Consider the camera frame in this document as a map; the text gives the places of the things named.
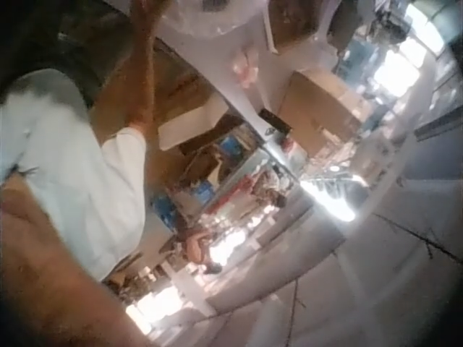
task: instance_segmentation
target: fluorescent light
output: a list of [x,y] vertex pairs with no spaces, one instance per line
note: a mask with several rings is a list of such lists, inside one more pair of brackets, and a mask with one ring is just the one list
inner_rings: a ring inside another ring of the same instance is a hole
[[264,209],[263,212],[267,215],[275,210],[275,206],[273,205],[267,205]]
[[147,335],[151,331],[151,324],[145,319],[145,316],[138,310],[135,305],[130,305],[125,309],[125,313],[132,318],[134,323],[141,330],[143,335]]
[[335,199],[330,195],[307,181],[300,182],[301,187],[322,205],[334,217],[343,222],[352,222],[355,219],[355,212],[348,206],[346,200]]
[[361,185],[363,185],[364,187],[368,187],[368,183],[362,177],[360,177],[359,175],[352,175],[352,181],[358,182]]

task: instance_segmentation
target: bright window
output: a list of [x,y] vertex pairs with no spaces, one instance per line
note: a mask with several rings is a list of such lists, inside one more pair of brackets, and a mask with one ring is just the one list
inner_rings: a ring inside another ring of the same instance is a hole
[[406,39],[400,44],[400,51],[416,67],[420,68],[425,60],[426,48],[413,38]]
[[419,76],[418,70],[404,56],[389,51],[374,79],[390,94],[400,98],[416,83]]
[[158,294],[149,293],[138,303],[125,309],[143,334],[151,331],[151,324],[178,312],[183,307],[183,301],[175,287],[168,287]]
[[412,19],[412,28],[416,36],[436,55],[439,55],[445,42],[432,22],[415,6],[408,5],[405,12]]

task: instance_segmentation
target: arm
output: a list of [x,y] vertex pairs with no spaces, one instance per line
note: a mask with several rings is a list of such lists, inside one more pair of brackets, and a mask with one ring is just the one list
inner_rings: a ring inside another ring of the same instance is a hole
[[129,107],[127,126],[145,137],[153,126],[155,76],[153,68],[154,28],[169,0],[132,0],[130,16],[134,31],[132,54],[128,61]]
[[45,346],[154,346],[80,268],[29,194],[1,193],[1,296]]

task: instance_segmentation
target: cardboard box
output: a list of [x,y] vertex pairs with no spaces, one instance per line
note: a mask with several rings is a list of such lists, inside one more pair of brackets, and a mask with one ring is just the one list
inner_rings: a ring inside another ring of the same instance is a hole
[[278,114],[292,128],[294,140],[312,157],[332,142],[326,132],[345,143],[361,125],[339,100],[346,88],[330,72],[324,74],[319,72],[311,80],[307,78],[311,73],[295,72]]

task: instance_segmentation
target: wire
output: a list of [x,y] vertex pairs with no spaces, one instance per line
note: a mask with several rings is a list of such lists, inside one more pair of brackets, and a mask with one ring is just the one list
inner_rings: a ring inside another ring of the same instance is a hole
[[294,281],[294,295],[292,299],[292,307],[291,307],[291,317],[289,318],[289,329],[288,329],[288,336],[286,337],[286,342],[284,344],[285,347],[289,347],[291,343],[291,336],[294,327],[294,316],[296,313],[296,303],[297,303],[297,290],[299,288],[299,278]]
[[435,249],[437,249],[438,251],[444,253],[447,257],[449,257],[450,259],[455,261],[457,264],[463,265],[463,259],[462,258],[457,257],[455,254],[451,253],[445,247],[442,247],[440,244],[428,239],[427,237],[421,236],[421,235],[415,233],[414,231],[412,231],[412,230],[410,230],[408,228],[405,228],[404,226],[401,226],[400,224],[394,222],[393,220],[391,220],[391,219],[389,219],[387,217],[384,217],[383,215],[379,215],[377,213],[373,213],[373,215],[380,218],[380,219],[382,219],[382,220],[384,220],[385,222],[389,223],[392,226],[396,226],[397,228],[399,228],[399,229],[401,229],[403,231],[406,231],[407,233],[409,233],[413,237],[425,242],[425,244],[427,246],[432,246]]

